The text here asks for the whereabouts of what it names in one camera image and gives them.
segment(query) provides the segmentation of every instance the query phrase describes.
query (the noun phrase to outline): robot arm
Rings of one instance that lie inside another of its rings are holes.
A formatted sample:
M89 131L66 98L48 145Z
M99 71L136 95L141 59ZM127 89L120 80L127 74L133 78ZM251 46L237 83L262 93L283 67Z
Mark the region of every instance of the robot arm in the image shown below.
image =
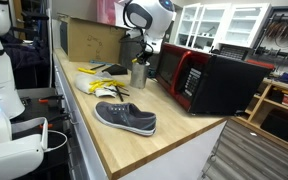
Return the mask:
M0 0L0 35L10 28L8 1ZM41 118L43 133L12 140L10 119L20 115L24 106L17 94L11 60L0 42L0 179L14 179L36 169L47 148L47 121Z
M125 7L124 12L135 27L131 32L143 32L144 52L140 56L158 54L165 31L170 26L174 16L174 5L170 0L131 0Z

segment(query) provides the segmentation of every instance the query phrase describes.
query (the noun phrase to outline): glass cabinet door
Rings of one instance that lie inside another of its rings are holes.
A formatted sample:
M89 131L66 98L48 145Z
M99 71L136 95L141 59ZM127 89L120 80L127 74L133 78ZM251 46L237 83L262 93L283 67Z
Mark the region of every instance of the glass cabinet door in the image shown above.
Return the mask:
M201 11L201 16L195 36L192 43L192 48L209 51L217 38L217 34L223 27L223 20L228 13L230 4L212 4L204 5Z
M264 18L268 15L269 7L268 3L234 5L222 42L251 48Z
M196 19L199 13L200 4L184 6L178 30L175 36L176 45L190 46L193 40L193 33L196 29Z

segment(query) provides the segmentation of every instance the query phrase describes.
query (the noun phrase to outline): microwave handle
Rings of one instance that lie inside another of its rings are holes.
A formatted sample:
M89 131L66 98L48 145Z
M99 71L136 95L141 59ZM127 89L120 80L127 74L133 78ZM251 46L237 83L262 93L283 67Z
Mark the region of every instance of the microwave handle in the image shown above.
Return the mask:
M182 67L183 67L183 64L184 62L186 61L187 58L189 58L190 56L192 55L192 52L191 51L186 51L182 57L181 57L181 60L180 62L178 63L178 66L175 70L175 73L174 73L174 76L173 76L173 80L172 80L172 84L171 84L171 93L172 94L176 94L176 90L175 90L175 87L177 85L177 81L178 81L178 77L180 75L180 72L182 70Z

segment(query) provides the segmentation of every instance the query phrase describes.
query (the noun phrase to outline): metal cup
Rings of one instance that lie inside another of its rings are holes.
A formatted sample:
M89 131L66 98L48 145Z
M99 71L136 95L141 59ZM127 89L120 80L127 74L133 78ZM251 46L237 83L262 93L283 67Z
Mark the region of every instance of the metal cup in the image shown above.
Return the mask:
M133 63L130 86L144 89L149 66L149 62L146 62L145 64Z

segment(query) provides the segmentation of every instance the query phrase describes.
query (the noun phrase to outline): brown box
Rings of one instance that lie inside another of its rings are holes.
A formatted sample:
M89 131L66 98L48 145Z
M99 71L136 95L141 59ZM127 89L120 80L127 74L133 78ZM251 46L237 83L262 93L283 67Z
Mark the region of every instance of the brown box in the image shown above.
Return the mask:
M70 61L119 62L119 40L126 29L71 17L65 21Z

